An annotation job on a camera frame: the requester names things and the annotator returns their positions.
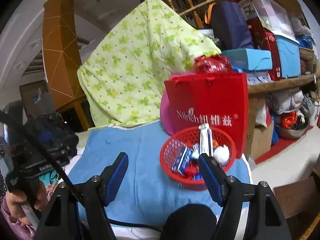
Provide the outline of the maroon sleeve left forearm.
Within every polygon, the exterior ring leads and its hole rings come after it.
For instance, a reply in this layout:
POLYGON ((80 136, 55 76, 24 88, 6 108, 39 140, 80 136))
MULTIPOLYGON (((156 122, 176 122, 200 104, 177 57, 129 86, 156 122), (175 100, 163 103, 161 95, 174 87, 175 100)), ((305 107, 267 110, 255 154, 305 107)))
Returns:
MULTIPOLYGON (((58 183, 53 183, 45 186, 47 191, 48 203, 54 191, 56 190, 57 186, 58 186, 58 183)), ((17 239, 33 239, 35 235, 34 227, 32 225, 25 225, 21 223, 19 220, 12 217, 12 215, 10 214, 9 208, 7 206, 5 195, 1 203, 1 215, 4 217, 4 220, 8 224, 9 228, 12 230, 13 234, 17 237, 17 239)))

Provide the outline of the left hand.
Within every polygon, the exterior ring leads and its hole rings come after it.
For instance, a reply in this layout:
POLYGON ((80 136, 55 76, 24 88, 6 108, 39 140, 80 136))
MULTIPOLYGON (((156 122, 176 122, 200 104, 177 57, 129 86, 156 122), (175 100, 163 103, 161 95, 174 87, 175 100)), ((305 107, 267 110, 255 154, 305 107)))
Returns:
MULTIPOLYGON (((25 225, 31 225, 30 220, 27 218, 27 216, 21 208, 21 203, 27 201, 25 193, 20 190, 15 190, 12 192, 7 191, 5 197, 7 206, 12 217, 19 220, 21 223, 25 225)), ((37 200, 34 204, 34 207, 35 209, 42 212, 48 204, 46 187, 42 181, 39 181, 39 188, 36 198, 37 200)))

